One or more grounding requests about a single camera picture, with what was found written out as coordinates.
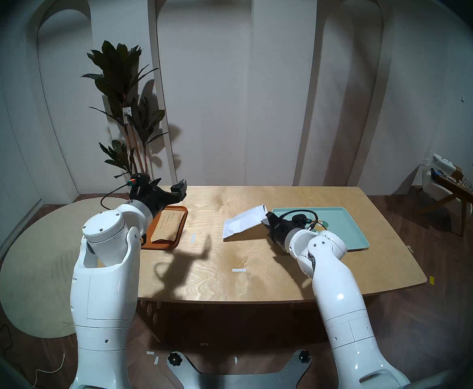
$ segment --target table leg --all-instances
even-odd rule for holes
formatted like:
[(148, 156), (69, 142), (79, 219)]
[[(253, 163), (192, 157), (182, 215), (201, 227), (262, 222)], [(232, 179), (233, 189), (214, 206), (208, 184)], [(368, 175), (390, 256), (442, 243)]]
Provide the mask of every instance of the table leg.
[(430, 206), (427, 206), (427, 207), (424, 207), (423, 209), (420, 209), (416, 214), (417, 215), (421, 215), (423, 213), (428, 213), (430, 211), (433, 211), (435, 209), (438, 209), (440, 206), (443, 206), (445, 205), (447, 202), (450, 202), (451, 200), (453, 200), (454, 198), (456, 198), (456, 194), (455, 193), (452, 193), (450, 194), (449, 196), (443, 198), (441, 201), (438, 201)]
[(170, 313), (170, 305), (161, 301), (138, 300), (136, 312), (152, 336), (161, 343), (166, 333), (166, 320)]
[(465, 222), (467, 219), (467, 201), (461, 201), (461, 234), (460, 236), (463, 237), (463, 233), (465, 232)]

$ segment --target round rug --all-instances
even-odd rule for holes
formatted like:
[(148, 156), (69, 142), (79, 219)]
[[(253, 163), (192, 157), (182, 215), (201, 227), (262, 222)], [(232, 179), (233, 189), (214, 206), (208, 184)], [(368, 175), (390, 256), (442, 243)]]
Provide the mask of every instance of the round rug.
[[(109, 208), (123, 202), (103, 201)], [(100, 198), (71, 203), (36, 221), (15, 240), (1, 267), (0, 299), (16, 328), (46, 339), (75, 332), (69, 296), (82, 227), (102, 210)]]

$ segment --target teal tray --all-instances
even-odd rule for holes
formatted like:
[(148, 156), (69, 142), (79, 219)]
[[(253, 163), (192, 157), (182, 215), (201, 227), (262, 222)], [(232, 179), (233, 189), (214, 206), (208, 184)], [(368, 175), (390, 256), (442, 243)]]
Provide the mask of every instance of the teal tray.
[[(283, 213), (293, 211), (295, 209), (302, 209), (301, 207), (277, 207), (272, 209), (272, 213), (276, 216), (281, 216)], [(368, 249), (370, 243), (362, 233), (357, 223), (350, 216), (348, 211), (343, 207), (304, 207), (317, 214), (319, 220), (324, 220), (328, 223), (327, 230), (336, 234), (343, 242), (349, 251), (356, 251), (360, 249)], [(285, 216), (285, 220), (292, 219), (292, 216), (303, 212), (294, 212)], [(313, 218), (311, 213), (305, 215), (308, 218)]]

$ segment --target orange tray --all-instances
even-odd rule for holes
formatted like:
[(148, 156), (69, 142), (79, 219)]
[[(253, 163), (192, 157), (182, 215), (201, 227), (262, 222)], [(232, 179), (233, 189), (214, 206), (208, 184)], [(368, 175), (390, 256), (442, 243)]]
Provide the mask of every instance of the orange tray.
[(152, 234), (157, 227), (157, 223), (159, 222), (159, 218), (161, 217), (161, 212), (156, 216), (150, 226), (148, 226), (148, 230), (146, 230), (146, 243), (145, 245), (141, 246), (141, 249), (157, 249), (161, 251), (169, 251), (174, 249), (179, 245), (179, 240), (181, 239), (181, 235), (183, 234), (184, 224), (186, 223), (186, 218), (188, 217), (188, 209), (185, 206), (167, 206), (164, 208), (165, 210), (169, 211), (183, 211), (184, 215), (181, 220), (181, 224), (179, 224), (179, 230), (177, 231), (177, 236), (175, 237), (174, 241), (160, 241), (158, 243), (153, 243), (150, 239), (152, 238)]

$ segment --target white rope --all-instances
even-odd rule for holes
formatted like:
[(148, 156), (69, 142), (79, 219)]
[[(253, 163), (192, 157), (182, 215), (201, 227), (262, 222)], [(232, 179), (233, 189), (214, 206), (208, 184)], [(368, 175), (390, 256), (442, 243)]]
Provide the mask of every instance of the white rope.
[(64, 353), (64, 358), (62, 359), (62, 364), (60, 365), (60, 368), (59, 369), (56, 369), (54, 371), (44, 371), (44, 370), (41, 370), (41, 369), (37, 369), (35, 370), (35, 383), (33, 384), (33, 387), (35, 387), (37, 385), (37, 380), (38, 380), (38, 376), (37, 376), (37, 372), (43, 372), (43, 373), (55, 373), (55, 372), (58, 372), (62, 369), (62, 367), (64, 366), (64, 361), (65, 361), (65, 353)]

